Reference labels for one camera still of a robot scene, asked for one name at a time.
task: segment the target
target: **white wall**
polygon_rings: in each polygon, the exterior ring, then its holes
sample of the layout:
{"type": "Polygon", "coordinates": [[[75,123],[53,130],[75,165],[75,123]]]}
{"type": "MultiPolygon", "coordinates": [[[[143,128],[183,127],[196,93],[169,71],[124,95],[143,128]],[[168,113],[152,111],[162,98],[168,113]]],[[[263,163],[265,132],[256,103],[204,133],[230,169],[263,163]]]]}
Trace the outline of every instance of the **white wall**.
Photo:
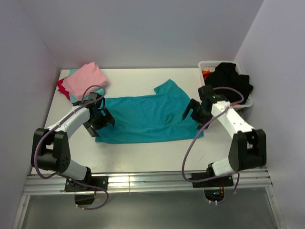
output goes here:
{"type": "Polygon", "coordinates": [[[0,228],[11,227],[58,78],[47,47],[17,0],[0,1],[0,228]]]}
{"type": "Polygon", "coordinates": [[[263,0],[20,0],[61,68],[233,60],[263,0]]]}
{"type": "Polygon", "coordinates": [[[286,223],[305,228],[305,1],[265,0],[236,61],[251,76],[248,121],[267,134],[267,167],[286,223]]]}

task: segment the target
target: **black cloth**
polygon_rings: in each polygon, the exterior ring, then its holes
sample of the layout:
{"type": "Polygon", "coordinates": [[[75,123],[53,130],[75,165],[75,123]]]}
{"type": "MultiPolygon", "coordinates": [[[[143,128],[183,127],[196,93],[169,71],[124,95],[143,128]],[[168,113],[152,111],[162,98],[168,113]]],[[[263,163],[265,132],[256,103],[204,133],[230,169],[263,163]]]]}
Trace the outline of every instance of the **black cloth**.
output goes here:
{"type": "MultiPolygon", "coordinates": [[[[238,90],[244,96],[244,101],[240,103],[244,104],[250,92],[253,90],[253,86],[249,84],[250,77],[248,75],[239,75],[235,70],[235,67],[235,63],[220,63],[215,68],[215,71],[208,75],[205,80],[205,85],[210,84],[213,88],[232,87],[238,90]]],[[[237,93],[230,90],[221,89],[215,91],[215,93],[223,94],[225,97],[228,98],[231,103],[239,101],[241,99],[237,93]]]]}

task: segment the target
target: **white table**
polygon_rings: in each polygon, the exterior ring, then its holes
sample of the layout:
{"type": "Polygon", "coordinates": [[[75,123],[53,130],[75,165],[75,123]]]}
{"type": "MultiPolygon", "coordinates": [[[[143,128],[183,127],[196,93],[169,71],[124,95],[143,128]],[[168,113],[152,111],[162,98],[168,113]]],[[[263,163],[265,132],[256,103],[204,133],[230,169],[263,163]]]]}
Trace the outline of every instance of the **white table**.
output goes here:
{"type": "MultiPolygon", "coordinates": [[[[106,98],[154,94],[155,87],[172,79],[190,98],[199,101],[197,89],[202,84],[197,68],[102,71],[110,82],[106,98]]],[[[68,74],[69,70],[62,70],[60,79],[68,74]]],[[[45,126],[60,120],[71,107],[72,104],[56,89],[45,126]]],[[[96,173],[180,171],[190,143],[191,140],[141,144],[96,143],[83,126],[69,140],[71,158],[96,173]]],[[[230,145],[229,134],[215,121],[193,146],[186,170],[205,170],[209,163],[228,156],[230,145]]]]}

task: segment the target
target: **teal shirt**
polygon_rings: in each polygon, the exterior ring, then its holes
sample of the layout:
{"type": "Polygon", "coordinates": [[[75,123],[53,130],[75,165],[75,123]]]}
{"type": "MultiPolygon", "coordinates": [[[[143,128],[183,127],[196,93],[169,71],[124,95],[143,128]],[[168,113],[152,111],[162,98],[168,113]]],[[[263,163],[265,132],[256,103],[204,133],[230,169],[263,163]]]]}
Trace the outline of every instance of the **teal shirt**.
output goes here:
{"type": "Polygon", "coordinates": [[[193,139],[198,133],[197,123],[190,116],[182,121],[190,101],[187,94],[172,80],[154,91],[155,95],[106,98],[105,106],[114,117],[115,125],[98,130],[100,137],[96,142],[119,144],[193,139]]]}

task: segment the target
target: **plastic basket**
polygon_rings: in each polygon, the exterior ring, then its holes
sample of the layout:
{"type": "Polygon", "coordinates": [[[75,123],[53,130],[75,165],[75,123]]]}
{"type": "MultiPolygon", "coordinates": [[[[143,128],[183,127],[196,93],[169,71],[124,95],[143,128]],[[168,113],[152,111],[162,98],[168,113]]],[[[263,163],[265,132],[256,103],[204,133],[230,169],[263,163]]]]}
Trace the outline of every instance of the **plastic basket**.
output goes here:
{"type": "MultiPolygon", "coordinates": [[[[235,63],[237,73],[238,74],[243,74],[242,70],[240,69],[240,67],[238,65],[238,63],[233,62],[233,61],[201,61],[201,62],[199,62],[198,67],[199,67],[200,79],[201,79],[201,82],[202,82],[203,85],[205,85],[205,84],[204,84],[204,80],[203,80],[202,70],[205,70],[205,71],[209,70],[210,72],[214,72],[215,67],[217,67],[220,63],[223,63],[223,62],[235,63]]],[[[241,108],[250,107],[252,105],[253,105],[253,100],[252,100],[252,97],[251,97],[251,94],[250,94],[249,97],[247,98],[245,104],[235,105],[234,109],[239,110],[241,108]]]]}

